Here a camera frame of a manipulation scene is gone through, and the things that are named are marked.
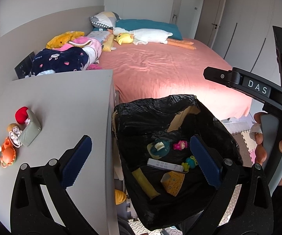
orange crab toy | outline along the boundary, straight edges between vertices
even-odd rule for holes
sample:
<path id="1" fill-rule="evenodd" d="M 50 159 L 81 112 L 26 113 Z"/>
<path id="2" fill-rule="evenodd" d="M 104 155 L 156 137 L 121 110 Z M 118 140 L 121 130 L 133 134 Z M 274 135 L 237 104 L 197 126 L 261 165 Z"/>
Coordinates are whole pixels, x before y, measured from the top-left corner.
<path id="1" fill-rule="evenodd" d="M 0 157 L 0 162 L 2 167 L 12 165 L 16 161 L 16 151 L 13 144 L 11 143 L 9 137 L 7 137 L 2 145 L 2 156 Z"/>

red plush toy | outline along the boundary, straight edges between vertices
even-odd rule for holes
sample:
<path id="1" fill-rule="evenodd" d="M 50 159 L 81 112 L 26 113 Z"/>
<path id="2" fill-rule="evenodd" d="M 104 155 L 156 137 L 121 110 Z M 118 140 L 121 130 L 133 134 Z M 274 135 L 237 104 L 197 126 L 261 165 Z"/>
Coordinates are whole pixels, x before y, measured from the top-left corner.
<path id="1" fill-rule="evenodd" d="M 28 118 L 28 113 L 26 112 L 28 110 L 27 107 L 22 107 L 19 110 L 17 110 L 15 114 L 15 118 L 18 124 L 23 125 Z"/>

desk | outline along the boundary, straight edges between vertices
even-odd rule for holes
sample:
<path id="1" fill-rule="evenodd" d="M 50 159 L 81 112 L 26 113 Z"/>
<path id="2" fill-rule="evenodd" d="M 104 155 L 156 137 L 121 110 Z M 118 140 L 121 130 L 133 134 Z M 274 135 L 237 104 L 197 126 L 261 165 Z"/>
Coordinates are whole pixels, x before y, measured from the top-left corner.
<path id="1" fill-rule="evenodd" d="M 0 145 L 22 106 L 36 114 L 42 131 L 29 147 L 18 149 L 12 166 L 0 167 L 0 221 L 10 230 L 10 202 L 20 165 L 43 166 L 52 158 L 59 159 L 86 134 L 92 138 L 92 152 L 67 192 L 98 234 L 118 234 L 112 163 L 112 71 L 57 73 L 11 82 L 0 97 Z M 50 212 L 62 224 L 44 188 Z"/>

blue gripper pad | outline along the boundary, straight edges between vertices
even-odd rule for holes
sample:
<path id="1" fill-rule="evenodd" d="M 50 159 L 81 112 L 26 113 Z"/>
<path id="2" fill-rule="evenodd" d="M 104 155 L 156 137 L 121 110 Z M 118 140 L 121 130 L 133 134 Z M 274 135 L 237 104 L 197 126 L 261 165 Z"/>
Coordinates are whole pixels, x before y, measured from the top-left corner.
<path id="1" fill-rule="evenodd" d="M 190 150 L 196 158 L 209 185 L 214 186 L 218 190 L 222 184 L 221 168 L 218 167 L 206 147 L 196 136 L 193 136 L 190 140 Z"/>
<path id="2" fill-rule="evenodd" d="M 67 150 L 73 151 L 73 154 L 61 172 L 60 184 L 64 189 L 74 184 L 91 150 L 92 140 L 89 136 L 81 139 L 75 148 Z"/>

pink blanket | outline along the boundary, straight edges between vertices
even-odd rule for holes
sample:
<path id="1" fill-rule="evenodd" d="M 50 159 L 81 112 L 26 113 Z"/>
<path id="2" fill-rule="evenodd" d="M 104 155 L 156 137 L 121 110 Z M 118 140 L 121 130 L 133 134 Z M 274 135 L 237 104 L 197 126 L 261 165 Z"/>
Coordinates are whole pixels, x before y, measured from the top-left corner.
<path id="1" fill-rule="evenodd" d="M 250 97 L 203 77 L 208 66 L 223 70 L 231 66 L 203 43 L 192 41 L 196 50 L 160 43 L 120 46 L 114 42 L 117 50 L 103 52 L 99 65 L 113 70 L 120 102 L 190 94 L 220 120 L 247 116 Z"/>

